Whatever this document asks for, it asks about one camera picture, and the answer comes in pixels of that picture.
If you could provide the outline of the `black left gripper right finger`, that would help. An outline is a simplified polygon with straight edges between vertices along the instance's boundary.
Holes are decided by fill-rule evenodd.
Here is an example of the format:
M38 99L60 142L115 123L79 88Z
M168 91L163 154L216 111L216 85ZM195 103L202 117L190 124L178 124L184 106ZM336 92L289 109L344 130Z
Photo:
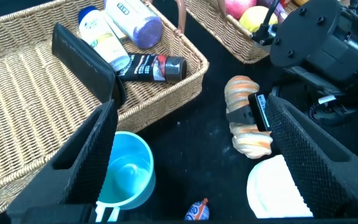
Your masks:
M358 218L358 157L288 101L265 114L295 185L316 218Z

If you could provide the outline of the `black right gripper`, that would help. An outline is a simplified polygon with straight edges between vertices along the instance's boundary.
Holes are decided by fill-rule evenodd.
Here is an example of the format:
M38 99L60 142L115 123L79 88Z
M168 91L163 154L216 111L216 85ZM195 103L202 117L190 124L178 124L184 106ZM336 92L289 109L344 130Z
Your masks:
M249 105L238 108L226 115L230 123L256 124L259 131L271 131L265 113L268 95L259 91L248 96Z

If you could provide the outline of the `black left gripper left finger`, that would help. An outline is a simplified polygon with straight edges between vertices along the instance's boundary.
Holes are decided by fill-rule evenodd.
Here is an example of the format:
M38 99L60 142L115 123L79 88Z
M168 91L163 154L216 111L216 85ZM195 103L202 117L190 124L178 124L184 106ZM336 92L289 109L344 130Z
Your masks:
M114 100L97 107L8 206L12 223L88 223L117 127Z

